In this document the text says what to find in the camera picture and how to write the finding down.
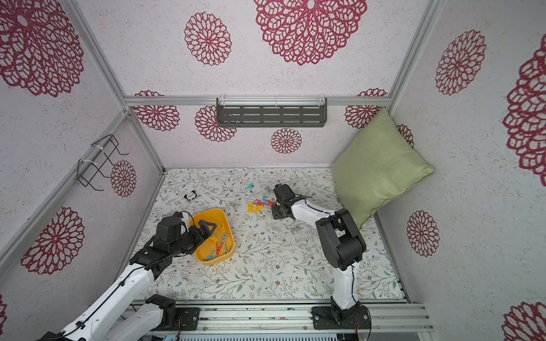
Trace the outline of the yellow plastic storage box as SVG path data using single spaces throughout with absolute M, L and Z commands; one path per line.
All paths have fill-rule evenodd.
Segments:
M 194 255 L 200 263 L 204 265 L 212 266 L 214 264 L 220 263 L 221 261 L 228 260 L 231 258 L 235 252 L 235 239 L 233 237 L 232 230 L 230 228 L 226 213 L 218 208 L 204 211 L 197 214 L 194 218 L 191 219 L 191 224 L 197 225 L 199 220 L 205 220 L 211 223 L 217 224 L 217 229 L 214 232 L 213 237 L 207 239 L 197 250 L 194 252 Z M 217 256 L 212 261 L 206 261 L 207 256 L 212 252 L 216 252 L 216 243 L 217 242 L 226 242 L 226 248 L 233 246 L 232 251 L 229 254 L 224 254 L 222 256 Z

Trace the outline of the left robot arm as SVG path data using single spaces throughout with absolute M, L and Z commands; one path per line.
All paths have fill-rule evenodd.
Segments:
M 138 340 L 157 328 L 179 330 L 176 301 L 154 294 L 129 318 L 115 325 L 125 309 L 157 280 L 176 257 L 192 255 L 213 236 L 217 224 L 205 220 L 187 226 L 183 213 L 162 219 L 156 233 L 129 260 L 118 279 L 80 316 L 60 332 L 47 332 L 42 340 Z

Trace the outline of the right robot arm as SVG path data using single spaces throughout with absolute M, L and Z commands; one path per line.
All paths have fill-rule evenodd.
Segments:
M 364 238 L 346 209 L 327 210 L 296 194 L 287 184 L 273 189 L 277 203 L 272 206 L 276 220 L 290 217 L 315 227 L 328 263 L 334 267 L 334 292 L 331 308 L 334 319 L 346 322 L 356 316 L 356 277 L 359 263 L 366 251 Z

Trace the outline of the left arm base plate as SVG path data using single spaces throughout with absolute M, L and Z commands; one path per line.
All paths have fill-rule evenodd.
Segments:
M 181 332 L 197 331 L 200 320 L 200 308 L 181 307 L 176 308 L 175 320 L 171 330 Z

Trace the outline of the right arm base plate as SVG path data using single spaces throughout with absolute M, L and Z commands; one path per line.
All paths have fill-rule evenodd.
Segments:
M 311 308 L 315 330 L 371 329 L 371 314 L 362 304 L 339 311 L 332 306 L 314 306 Z

